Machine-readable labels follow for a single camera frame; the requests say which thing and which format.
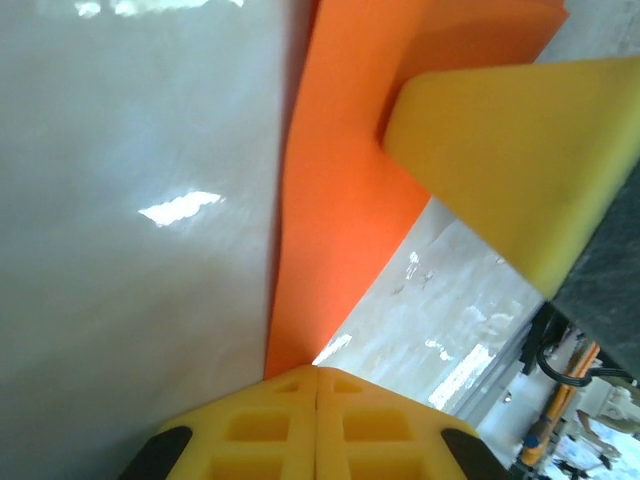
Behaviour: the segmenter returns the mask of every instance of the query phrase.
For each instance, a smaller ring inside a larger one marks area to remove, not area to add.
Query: yellow foam block
[[[339,370],[307,366],[171,420],[120,478],[505,477],[464,422]]]
[[[464,480],[442,438],[448,428],[476,435],[461,420],[340,370],[321,368],[316,480]],[[476,468],[480,474],[485,466]]]
[[[193,436],[169,480],[312,479],[317,369],[299,367],[177,417]]]
[[[421,75],[384,145],[551,298],[640,156],[640,57]]]

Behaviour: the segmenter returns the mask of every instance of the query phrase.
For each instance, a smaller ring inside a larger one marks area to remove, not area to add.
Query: black corner
[[[455,428],[447,428],[441,435],[468,480],[507,478],[507,471],[479,438]]]
[[[127,465],[119,480],[164,480],[191,440],[189,427],[174,427],[151,437]]]

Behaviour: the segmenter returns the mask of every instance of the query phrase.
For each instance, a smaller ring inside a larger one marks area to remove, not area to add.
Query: black cable
[[[569,375],[565,375],[563,373],[557,372],[556,370],[549,365],[547,359],[544,356],[545,350],[550,347],[551,343],[543,342],[542,345],[538,348],[536,352],[536,360],[538,361],[538,365],[540,365],[540,369],[548,376],[551,377],[558,383],[562,383],[564,385],[569,385],[570,387],[586,387],[591,383],[593,377],[620,377],[627,378],[633,380],[633,377],[629,375],[624,370],[619,368],[591,368],[587,370],[584,377],[571,377]]]

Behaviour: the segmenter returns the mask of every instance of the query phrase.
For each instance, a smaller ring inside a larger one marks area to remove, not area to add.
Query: orange foam board
[[[552,0],[322,0],[289,131],[266,377],[314,360],[429,195],[382,151],[399,88],[426,71],[529,63]]]

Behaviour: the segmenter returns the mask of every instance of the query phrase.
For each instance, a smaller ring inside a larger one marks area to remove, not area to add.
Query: orange pipe
[[[575,360],[576,357],[581,358],[579,359],[575,367],[568,367],[565,373],[572,377],[583,378],[599,352],[600,346],[594,342],[591,344],[586,354],[583,354],[582,352],[574,354],[571,359],[572,361],[569,362],[570,364],[574,363],[573,360]],[[539,420],[545,423],[545,425],[543,426],[543,430],[540,433],[540,444],[535,448],[524,447],[522,449],[522,452],[520,454],[520,460],[522,461],[522,463],[531,467],[535,465],[538,460],[540,460],[540,457],[547,449],[549,439],[551,438],[551,432],[553,432],[553,430],[556,428],[556,425],[569,406],[569,403],[571,402],[571,399],[573,398],[575,393],[576,387],[562,384],[558,387],[551,405],[549,405],[549,408],[545,412],[545,417],[550,421]]]

